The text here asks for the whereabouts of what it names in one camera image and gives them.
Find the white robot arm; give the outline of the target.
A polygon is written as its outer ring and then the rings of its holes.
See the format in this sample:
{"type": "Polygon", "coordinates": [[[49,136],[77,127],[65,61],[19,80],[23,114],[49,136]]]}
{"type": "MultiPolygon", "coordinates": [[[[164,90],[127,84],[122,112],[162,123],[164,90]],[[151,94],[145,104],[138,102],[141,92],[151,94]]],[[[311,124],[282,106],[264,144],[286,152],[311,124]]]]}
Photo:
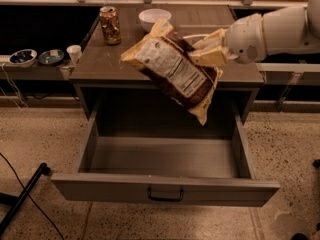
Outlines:
{"type": "Polygon", "coordinates": [[[219,29],[194,45],[191,61],[199,66],[260,62],[277,54],[320,52],[320,0],[265,14],[255,13],[219,29]]]}

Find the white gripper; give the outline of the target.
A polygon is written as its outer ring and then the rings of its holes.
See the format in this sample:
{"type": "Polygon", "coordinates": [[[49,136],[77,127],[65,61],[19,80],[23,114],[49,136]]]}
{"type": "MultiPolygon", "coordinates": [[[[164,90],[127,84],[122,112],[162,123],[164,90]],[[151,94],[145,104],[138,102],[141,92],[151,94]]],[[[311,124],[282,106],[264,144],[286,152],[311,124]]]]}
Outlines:
{"type": "Polygon", "coordinates": [[[193,47],[202,50],[189,52],[188,56],[195,65],[205,67],[221,67],[230,60],[242,64],[262,61],[266,58],[262,23],[261,14],[241,18],[227,31],[220,28],[197,41],[193,47]]]}

